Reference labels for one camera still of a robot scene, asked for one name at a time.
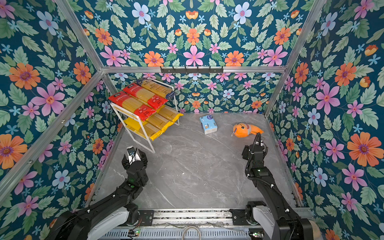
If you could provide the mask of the blue gold spaghetti pack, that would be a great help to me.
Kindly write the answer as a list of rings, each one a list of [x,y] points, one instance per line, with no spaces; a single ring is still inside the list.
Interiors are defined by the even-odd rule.
[[[171,87],[157,83],[154,80],[140,79],[136,80],[136,84],[167,100],[172,100],[175,96],[175,92]]]

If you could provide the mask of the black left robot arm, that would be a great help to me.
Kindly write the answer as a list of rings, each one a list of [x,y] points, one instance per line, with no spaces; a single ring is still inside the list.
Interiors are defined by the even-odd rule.
[[[146,154],[134,147],[127,148],[122,159],[127,177],[110,195],[76,212],[61,214],[47,240],[98,240],[115,227],[139,220],[138,206],[133,201],[143,191],[149,178]]]

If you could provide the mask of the yellow Pastatime spaghetti pack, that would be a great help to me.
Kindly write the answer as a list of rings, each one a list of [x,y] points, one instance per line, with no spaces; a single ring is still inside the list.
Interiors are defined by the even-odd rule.
[[[124,123],[129,130],[133,131],[142,138],[148,137],[152,141],[154,141],[156,138],[163,134],[162,130],[147,122],[142,122],[142,124],[140,125],[138,121],[131,118],[127,118],[124,120]]]

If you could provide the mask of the red spaghetti pack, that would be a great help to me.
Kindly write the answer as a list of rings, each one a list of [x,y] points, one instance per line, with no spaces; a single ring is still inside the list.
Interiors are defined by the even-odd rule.
[[[123,91],[144,102],[155,110],[158,110],[168,102],[167,99],[160,97],[135,83],[128,85],[123,89]]]
[[[146,121],[149,117],[156,113],[156,110],[143,104],[141,101],[123,91],[111,95],[109,100],[125,110],[137,115],[142,121]]]

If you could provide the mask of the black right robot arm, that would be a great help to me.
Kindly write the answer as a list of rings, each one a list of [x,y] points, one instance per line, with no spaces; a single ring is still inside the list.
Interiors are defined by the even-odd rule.
[[[264,201],[248,202],[245,215],[250,224],[259,224],[268,240],[313,240],[313,225],[301,217],[287,202],[276,185],[271,171],[264,165],[268,148],[261,142],[245,146],[245,175],[262,194]]]

